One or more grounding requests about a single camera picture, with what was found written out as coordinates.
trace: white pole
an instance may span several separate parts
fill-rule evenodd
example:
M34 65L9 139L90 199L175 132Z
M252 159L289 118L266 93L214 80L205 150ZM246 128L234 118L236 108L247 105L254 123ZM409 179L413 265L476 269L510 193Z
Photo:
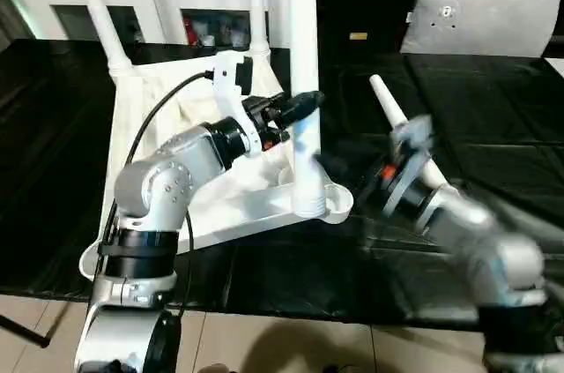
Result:
M251 55L268 57L271 51L266 39L264 0L250 0L250 37Z
M290 0L292 94L319 90L317 0ZM322 171L313 155L321 150L319 110L293 127L293 211L304 218L325 214Z
M370 78L370 85L372 85L376 98L380 102L386 117L388 117L392 129L401 123L406 123L407 117L405 117L404 112L397 104L396 99L394 99L386 84L384 84L382 78L378 75L372 76ZM423 168L422 176L423 181L432 188L439 188L449 183L433 159L429 160Z
M100 37L112 77L129 74L132 71L131 60L125 55L120 39L115 31L114 23L109 16L103 0L86 0L88 11Z

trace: cushion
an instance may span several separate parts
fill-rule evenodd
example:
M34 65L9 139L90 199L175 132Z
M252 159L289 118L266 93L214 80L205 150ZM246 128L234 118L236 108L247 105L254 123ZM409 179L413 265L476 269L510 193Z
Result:
M404 53L541 56L560 0L417 0Z

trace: white mount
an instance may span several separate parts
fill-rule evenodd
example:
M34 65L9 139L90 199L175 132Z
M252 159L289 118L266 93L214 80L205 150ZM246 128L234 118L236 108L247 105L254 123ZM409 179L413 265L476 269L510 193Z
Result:
M108 58L115 82L115 110L99 239L113 200L114 182L127 152L152 106L185 78L212 70L215 59L202 57L134 66L125 55L103 0L86 0ZM282 92L270 66L264 0L250 1L253 58L252 94L268 97ZM291 1L292 94L319 90L316 0ZM219 120L218 104L209 81L199 80L179 93L156 116L137 150L136 159L152 154L168 138L190 125ZM195 195L189 211L195 247L202 248L307 219L340 223L353 207L347 188L333 183L314 161L320 151L319 110L293 127L292 142L278 145L254 159L241 158L233 168ZM80 258L80 271L93 278L98 241ZM186 227L179 253L189 250Z

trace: wire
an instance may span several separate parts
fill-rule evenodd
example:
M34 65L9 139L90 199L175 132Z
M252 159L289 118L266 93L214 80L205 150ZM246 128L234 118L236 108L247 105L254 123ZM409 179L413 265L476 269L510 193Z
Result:
M188 295L190 293L190 287L192 285L192 251L194 250L194 231L192 229L192 220L190 219L190 213L186 210L186 225L188 226L188 238L189 238L189 252L188 252L188 280L186 281L186 287L184 288L184 296L182 298L182 305L180 306L180 311L178 311L178 318L184 316L184 311L186 310L186 304L188 304Z
M152 119L157 115L157 113L159 113L160 109L165 104L167 104L167 102L171 98L173 98L175 95L177 95L185 86L187 86L187 85L191 84L192 82L194 82L198 79L201 79L201 78L213 79L213 71L204 71L204 72L198 73L196 75L190 76L187 79L184 79L180 84L175 86L167 95L165 95L155 105L155 107L152 108L152 110L149 112L149 114L147 115L147 117L145 118L143 123L141 123L141 126L139 127L139 130L137 131L137 135L133 139L133 143L131 144L130 152L128 153L127 159L125 160L125 166L127 166L128 164L131 164L131 162L133 161L133 157L135 156L135 152L137 151L137 149L139 147L139 143L141 142L141 138L145 134L145 131L147 130L147 127L151 123ZM102 234L102 239L101 239L100 243L107 243L108 238L112 235L112 230L113 230L112 226L114 226L114 219L115 219L116 212L117 212L117 204L115 203L115 199L114 199L114 201L112 202L112 207L110 208L110 211L109 211L108 220L106 220L106 226L104 227L104 233ZM192 229L192 226L191 226L191 223L189 222L190 251L192 251L193 248L194 248L194 236L193 236L191 229ZM102 255L99 255L98 261L96 263L96 269L94 270L94 278L95 279L96 279L96 276L98 276L98 274L100 273L100 271L102 269L102 259L103 259Z

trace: black tablecloth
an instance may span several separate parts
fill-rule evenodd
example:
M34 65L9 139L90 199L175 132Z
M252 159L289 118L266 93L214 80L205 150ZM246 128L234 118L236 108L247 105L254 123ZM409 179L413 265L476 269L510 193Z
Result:
M127 50L134 63L203 54ZM274 51L272 61L287 88L288 52ZM384 151L390 127L367 80L378 73L409 117L433 115L435 159L452 182L470 193L481 184L564 224L564 80L544 60L355 54L337 64L322 53L320 66L324 151L355 168ZM16 41L0 55L0 293L87 298L78 258L98 228L113 101L99 44ZM547 255L547 275L564 283L564 232L530 232ZM311 220L193 256L193 310L476 325L448 256L369 205L356 205L341 225ZM177 258L176 301L186 264L186 255Z

